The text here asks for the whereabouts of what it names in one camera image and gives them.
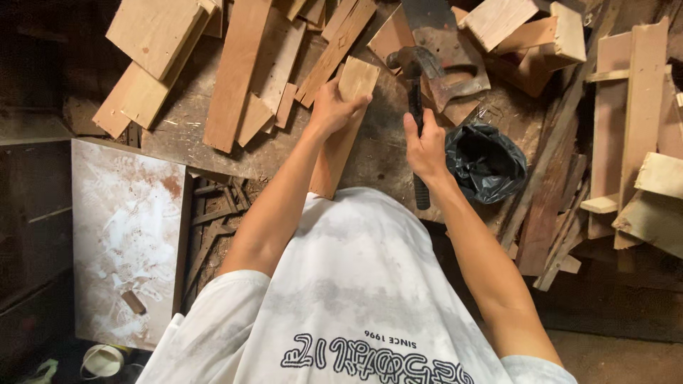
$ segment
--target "person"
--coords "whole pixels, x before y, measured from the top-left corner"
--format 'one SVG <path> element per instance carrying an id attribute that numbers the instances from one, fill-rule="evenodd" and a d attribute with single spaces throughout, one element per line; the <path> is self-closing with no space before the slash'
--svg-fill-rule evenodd
<path id="1" fill-rule="evenodd" d="M 427 230 L 379 191 L 307 194 L 318 152 L 372 96 L 321 87 L 308 126 L 246 213 L 218 276 L 176 314 L 138 383 L 575 383 L 531 295 L 445 165 L 445 131 L 404 116 L 407 160 L 441 209 L 489 342 Z"/>

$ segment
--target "plastic bag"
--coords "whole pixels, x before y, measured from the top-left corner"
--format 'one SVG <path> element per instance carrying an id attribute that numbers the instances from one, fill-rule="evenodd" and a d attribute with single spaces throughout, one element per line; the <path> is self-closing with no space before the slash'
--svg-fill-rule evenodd
<path id="1" fill-rule="evenodd" d="M 519 191 L 527 157 L 497 128 L 468 124 L 446 136 L 446 166 L 468 199 L 491 204 Z"/>

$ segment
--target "wooden workbench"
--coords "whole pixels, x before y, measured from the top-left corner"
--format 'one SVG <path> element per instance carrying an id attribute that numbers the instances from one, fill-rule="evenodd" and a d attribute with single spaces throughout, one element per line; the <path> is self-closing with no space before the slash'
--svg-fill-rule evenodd
<path id="1" fill-rule="evenodd" d="M 377 13 L 351 50 L 352 56 L 382 70 L 339 187 L 378 189 L 419 218 L 442 223 L 441 212 L 434 207 L 427 211 L 415 210 L 413 175 L 405 157 L 402 125 L 403 113 L 408 111 L 405 88 L 365 46 L 396 6 L 398 3 L 378 3 Z M 290 81 L 297 85 L 303 82 L 326 44 L 319 33 L 305 34 Z M 142 150 L 150 156 L 220 174 L 259 180 L 272 178 L 301 136 L 310 111 L 294 103 L 286 129 L 275 128 L 271 134 L 259 132 L 246 148 L 236 144 L 231 154 L 204 145 L 204 123 L 222 49 L 221 40 L 202 37 L 152 130 L 143 132 Z M 491 74 L 489 77 L 492 89 L 476 96 L 482 102 L 480 107 L 486 110 L 482 121 L 498 127 L 532 162 L 547 106 Z M 475 209 L 497 233 L 510 204 L 510 199 L 489 206 L 475 203 Z"/>

